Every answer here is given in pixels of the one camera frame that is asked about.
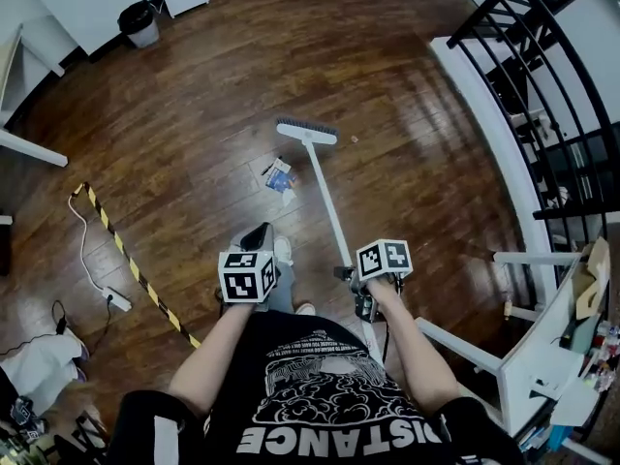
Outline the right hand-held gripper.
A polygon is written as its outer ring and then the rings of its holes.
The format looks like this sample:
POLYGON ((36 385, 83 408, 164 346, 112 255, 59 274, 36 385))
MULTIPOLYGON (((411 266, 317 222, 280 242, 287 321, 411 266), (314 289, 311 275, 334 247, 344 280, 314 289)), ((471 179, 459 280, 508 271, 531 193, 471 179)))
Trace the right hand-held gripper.
POLYGON ((378 239, 356 251, 357 267, 336 266, 335 278, 350 282, 355 299, 356 315, 367 323, 374 323, 378 318, 377 301, 367 290, 370 279, 384 277, 401 295, 404 278, 411 274, 413 266, 406 240, 378 239))

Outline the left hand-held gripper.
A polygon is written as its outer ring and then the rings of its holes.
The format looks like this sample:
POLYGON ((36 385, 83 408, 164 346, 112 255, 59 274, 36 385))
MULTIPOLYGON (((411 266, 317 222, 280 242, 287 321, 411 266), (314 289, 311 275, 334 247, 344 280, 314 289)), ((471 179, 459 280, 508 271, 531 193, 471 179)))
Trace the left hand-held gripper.
POLYGON ((221 252, 218 276, 226 304, 253 304, 257 311, 268 310, 268 298, 278 279, 272 252, 221 252))

